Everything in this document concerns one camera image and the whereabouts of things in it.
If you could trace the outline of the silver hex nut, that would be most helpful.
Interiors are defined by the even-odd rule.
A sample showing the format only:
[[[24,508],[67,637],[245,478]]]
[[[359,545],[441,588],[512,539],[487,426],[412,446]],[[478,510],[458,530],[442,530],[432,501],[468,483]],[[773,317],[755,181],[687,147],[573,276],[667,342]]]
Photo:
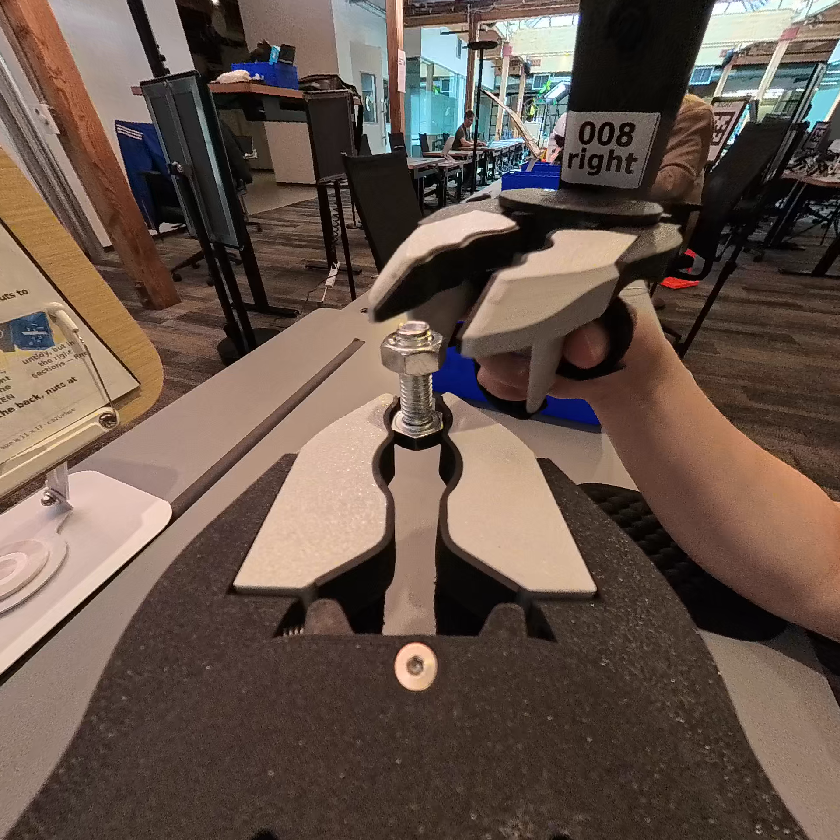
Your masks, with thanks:
[[[425,321],[402,323],[381,342],[383,366],[398,375],[431,375],[445,359],[445,337]]]

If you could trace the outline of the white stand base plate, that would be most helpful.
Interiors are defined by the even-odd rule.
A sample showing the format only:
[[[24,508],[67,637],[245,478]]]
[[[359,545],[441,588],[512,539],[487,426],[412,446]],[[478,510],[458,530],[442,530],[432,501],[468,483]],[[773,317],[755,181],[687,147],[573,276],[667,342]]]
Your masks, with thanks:
[[[69,502],[39,494],[1,517],[1,673],[55,630],[169,524],[171,505],[95,471]]]

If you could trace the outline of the white page holder bar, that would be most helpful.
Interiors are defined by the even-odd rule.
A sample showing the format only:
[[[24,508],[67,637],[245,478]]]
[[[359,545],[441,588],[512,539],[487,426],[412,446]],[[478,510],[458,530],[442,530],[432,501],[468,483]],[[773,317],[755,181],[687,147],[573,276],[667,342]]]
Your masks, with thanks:
[[[33,478],[67,462],[77,451],[89,446],[120,423],[113,408],[102,408],[51,432],[45,440],[27,446],[15,456],[2,456],[1,496],[17,490]]]

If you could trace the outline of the silver hex bolt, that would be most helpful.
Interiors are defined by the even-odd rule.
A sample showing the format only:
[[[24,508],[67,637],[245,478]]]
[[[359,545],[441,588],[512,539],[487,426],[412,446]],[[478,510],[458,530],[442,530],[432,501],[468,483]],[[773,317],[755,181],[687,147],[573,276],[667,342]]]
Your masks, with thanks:
[[[400,386],[398,408],[391,419],[395,441],[412,450],[437,445],[444,420],[436,408],[433,374],[397,376]]]

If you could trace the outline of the black floor lamp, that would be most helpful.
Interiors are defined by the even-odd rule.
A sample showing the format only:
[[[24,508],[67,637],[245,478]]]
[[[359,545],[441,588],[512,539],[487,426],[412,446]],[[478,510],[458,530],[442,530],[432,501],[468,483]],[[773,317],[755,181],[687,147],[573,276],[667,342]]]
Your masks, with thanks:
[[[485,55],[488,50],[495,49],[498,47],[498,42],[493,39],[488,38],[478,38],[473,39],[468,42],[468,50],[472,53],[478,54],[478,78],[476,82],[476,86],[474,89],[474,101],[473,101],[473,117],[471,123],[471,136],[472,136],[472,148],[471,148],[471,183],[470,183],[470,192],[474,193],[477,187],[477,180],[478,180],[478,171],[479,171],[479,162],[478,162],[478,151],[479,151],[479,139],[478,139],[478,120],[480,119],[480,98],[482,94],[482,82],[483,82],[483,75],[484,75],[484,61]]]

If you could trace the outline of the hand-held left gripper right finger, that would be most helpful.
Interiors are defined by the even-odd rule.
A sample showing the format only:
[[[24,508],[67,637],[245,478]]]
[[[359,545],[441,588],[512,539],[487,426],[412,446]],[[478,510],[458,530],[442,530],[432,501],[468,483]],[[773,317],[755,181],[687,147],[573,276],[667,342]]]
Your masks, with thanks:
[[[513,605],[528,634],[551,634],[543,606],[592,603],[597,586],[546,472],[529,446],[478,408],[452,394],[437,406],[437,633],[479,634],[497,607]]]

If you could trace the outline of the wooden post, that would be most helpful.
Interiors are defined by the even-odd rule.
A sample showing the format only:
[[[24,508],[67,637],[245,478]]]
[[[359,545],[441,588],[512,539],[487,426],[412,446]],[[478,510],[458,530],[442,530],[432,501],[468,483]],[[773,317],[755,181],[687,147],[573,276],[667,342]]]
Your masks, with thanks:
[[[405,132],[404,1],[385,1],[388,102],[392,133]]]
[[[17,57],[34,76],[54,113],[59,139],[111,245],[148,309],[181,299],[161,261],[90,98],[70,47],[47,1],[2,1],[2,21]]]

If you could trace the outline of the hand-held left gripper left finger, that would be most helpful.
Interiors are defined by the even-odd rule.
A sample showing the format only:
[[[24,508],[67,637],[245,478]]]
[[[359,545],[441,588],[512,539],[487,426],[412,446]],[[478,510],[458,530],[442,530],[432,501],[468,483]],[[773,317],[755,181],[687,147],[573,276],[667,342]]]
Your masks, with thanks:
[[[382,394],[304,444],[233,580],[238,595],[340,604],[358,634],[381,634],[396,567],[396,409]]]

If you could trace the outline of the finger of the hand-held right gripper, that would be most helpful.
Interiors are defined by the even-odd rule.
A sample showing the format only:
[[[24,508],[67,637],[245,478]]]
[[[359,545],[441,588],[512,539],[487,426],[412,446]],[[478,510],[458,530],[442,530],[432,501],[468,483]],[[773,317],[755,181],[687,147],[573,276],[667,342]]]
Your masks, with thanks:
[[[500,213],[472,210],[420,224],[396,249],[368,296],[371,322],[403,314],[452,338],[468,322],[498,270],[527,253],[518,223]]]
[[[458,334],[470,359],[530,349],[599,318],[613,299],[618,263],[639,229],[561,229],[544,248],[499,269]]]

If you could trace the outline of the person's right forearm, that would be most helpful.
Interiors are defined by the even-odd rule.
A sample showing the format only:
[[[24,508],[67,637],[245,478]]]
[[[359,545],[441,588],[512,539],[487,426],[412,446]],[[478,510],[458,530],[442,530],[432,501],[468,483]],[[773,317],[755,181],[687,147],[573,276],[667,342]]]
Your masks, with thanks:
[[[678,360],[642,417],[604,427],[626,472],[699,567],[838,642],[838,503],[733,426]]]

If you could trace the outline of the person's right hand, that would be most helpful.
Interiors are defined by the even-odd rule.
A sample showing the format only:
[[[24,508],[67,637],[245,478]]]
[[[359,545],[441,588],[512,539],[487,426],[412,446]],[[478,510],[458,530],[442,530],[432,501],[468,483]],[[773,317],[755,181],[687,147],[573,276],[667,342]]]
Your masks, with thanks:
[[[557,374],[548,388],[548,396],[552,398],[587,402],[607,429],[642,417],[657,393],[669,388],[669,379],[680,368],[655,315],[637,309],[636,302],[639,298],[623,304],[633,321],[633,338],[613,373],[586,381]],[[561,363],[588,371],[602,364],[610,349],[604,319],[600,318],[566,337]],[[479,386],[490,396],[508,403],[525,402],[531,372],[532,359],[523,351],[477,361]]]

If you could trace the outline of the blue jacket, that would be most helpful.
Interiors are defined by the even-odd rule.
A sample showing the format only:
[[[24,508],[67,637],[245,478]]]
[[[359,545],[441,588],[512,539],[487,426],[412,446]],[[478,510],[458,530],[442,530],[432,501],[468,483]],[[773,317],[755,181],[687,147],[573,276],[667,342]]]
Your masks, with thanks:
[[[144,174],[165,173],[165,158],[158,134],[152,123],[115,120],[114,130],[129,186],[141,214],[150,229],[158,229],[152,194]]]

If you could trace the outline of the dark monitor on stand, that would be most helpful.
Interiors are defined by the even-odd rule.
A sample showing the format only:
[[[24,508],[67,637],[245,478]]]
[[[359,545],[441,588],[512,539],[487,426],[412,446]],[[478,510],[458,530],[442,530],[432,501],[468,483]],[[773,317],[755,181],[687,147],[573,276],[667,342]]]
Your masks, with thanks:
[[[225,365],[278,335],[250,314],[297,319],[299,310],[269,304],[246,226],[212,93],[196,71],[140,83],[185,223],[201,246],[224,315],[217,354]]]

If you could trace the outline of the tag sign board on stand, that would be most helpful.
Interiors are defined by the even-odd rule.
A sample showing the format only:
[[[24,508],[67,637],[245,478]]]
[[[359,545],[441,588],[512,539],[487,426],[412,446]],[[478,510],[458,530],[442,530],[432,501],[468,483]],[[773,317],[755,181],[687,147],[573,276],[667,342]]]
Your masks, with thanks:
[[[752,120],[753,99],[744,97],[714,97],[711,100],[712,137],[707,155],[707,167],[712,167],[734,141],[745,122]]]

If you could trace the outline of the blue plastic bin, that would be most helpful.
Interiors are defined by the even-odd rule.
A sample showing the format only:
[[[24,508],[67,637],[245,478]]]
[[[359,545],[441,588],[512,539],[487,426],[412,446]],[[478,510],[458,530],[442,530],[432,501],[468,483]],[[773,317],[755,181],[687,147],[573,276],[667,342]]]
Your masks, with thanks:
[[[269,87],[299,89],[298,69],[294,65],[284,62],[270,63],[240,62],[231,65],[231,71],[242,70],[248,73],[251,80],[259,79]]]
[[[510,170],[501,178],[503,192],[521,189],[555,191],[560,187],[561,167],[545,161],[522,164],[519,170]]]
[[[452,393],[474,403],[490,404],[489,397],[480,389],[473,360],[461,355],[455,339],[449,341],[446,356],[440,369],[433,374],[434,391]],[[541,422],[577,424],[591,429],[601,427],[592,407],[583,400],[547,396],[539,413],[533,416]]]

